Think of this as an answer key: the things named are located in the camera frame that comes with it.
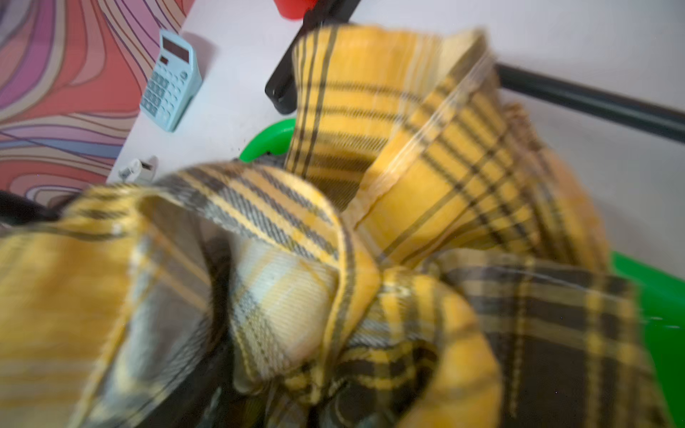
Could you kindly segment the yellow plaid shirt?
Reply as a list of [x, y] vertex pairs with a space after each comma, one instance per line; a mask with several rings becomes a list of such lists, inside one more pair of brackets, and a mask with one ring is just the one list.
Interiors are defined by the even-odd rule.
[[670, 427], [639, 291], [483, 30], [328, 26], [281, 166], [1, 236], [4, 427]]

